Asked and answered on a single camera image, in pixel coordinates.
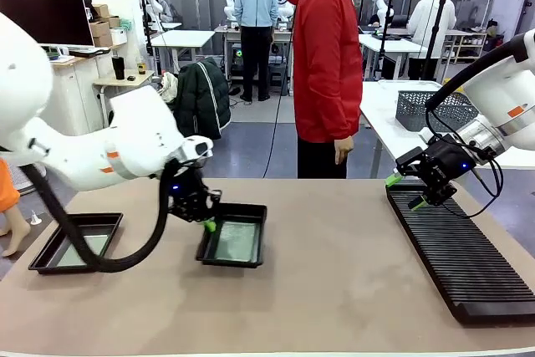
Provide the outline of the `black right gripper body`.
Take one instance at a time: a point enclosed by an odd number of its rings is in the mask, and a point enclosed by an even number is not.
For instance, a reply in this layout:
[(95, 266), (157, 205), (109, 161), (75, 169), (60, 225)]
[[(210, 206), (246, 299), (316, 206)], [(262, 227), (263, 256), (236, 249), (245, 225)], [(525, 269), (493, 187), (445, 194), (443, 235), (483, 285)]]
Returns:
[(476, 166), (470, 151), (450, 135), (433, 137), (424, 150), (424, 159), (419, 164), (420, 179), (429, 188), (442, 188), (452, 180), (466, 174)]

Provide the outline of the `person's right hand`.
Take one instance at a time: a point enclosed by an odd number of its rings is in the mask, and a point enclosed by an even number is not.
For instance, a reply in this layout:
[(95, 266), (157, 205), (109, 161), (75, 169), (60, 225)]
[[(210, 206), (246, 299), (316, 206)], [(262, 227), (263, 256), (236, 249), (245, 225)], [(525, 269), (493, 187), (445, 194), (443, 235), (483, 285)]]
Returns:
[(334, 149), (335, 149), (335, 164), (341, 165), (347, 159), (349, 153), (354, 149), (353, 137), (348, 136), (341, 140), (335, 140)]

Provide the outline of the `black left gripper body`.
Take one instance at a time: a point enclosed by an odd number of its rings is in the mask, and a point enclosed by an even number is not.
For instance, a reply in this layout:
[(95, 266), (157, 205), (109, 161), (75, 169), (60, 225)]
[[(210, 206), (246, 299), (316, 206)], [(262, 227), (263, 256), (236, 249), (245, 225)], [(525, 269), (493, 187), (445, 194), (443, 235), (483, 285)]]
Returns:
[(169, 185), (169, 197), (171, 199), (169, 212), (172, 215), (174, 215), (174, 203), (176, 201), (188, 200), (207, 203), (208, 187), (203, 182), (199, 166), (196, 164), (186, 166), (177, 160), (172, 160), (166, 164), (166, 169), (172, 174)]

